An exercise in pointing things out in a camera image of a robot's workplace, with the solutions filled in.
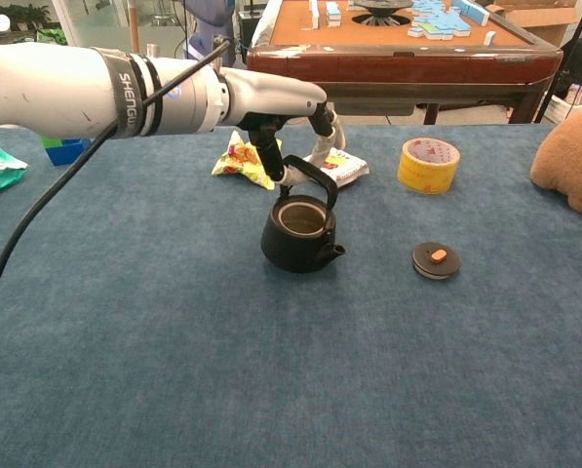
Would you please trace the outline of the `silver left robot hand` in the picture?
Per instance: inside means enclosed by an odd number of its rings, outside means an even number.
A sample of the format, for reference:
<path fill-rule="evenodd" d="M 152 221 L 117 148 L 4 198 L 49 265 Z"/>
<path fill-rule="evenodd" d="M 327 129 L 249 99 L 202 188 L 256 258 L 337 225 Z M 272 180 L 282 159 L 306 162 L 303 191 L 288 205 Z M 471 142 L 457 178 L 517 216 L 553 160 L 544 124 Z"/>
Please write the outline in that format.
<path fill-rule="evenodd" d="M 332 148 L 345 147 L 342 124 L 328 106 L 327 93 L 311 82 L 238 68 L 223 67 L 219 78 L 229 93 L 228 110 L 218 124 L 249 133 L 266 174 L 277 184 L 292 186 L 307 180 L 287 168 L 276 133 L 291 119 L 306 117 L 317 135 L 308 162 L 320 168 Z"/>

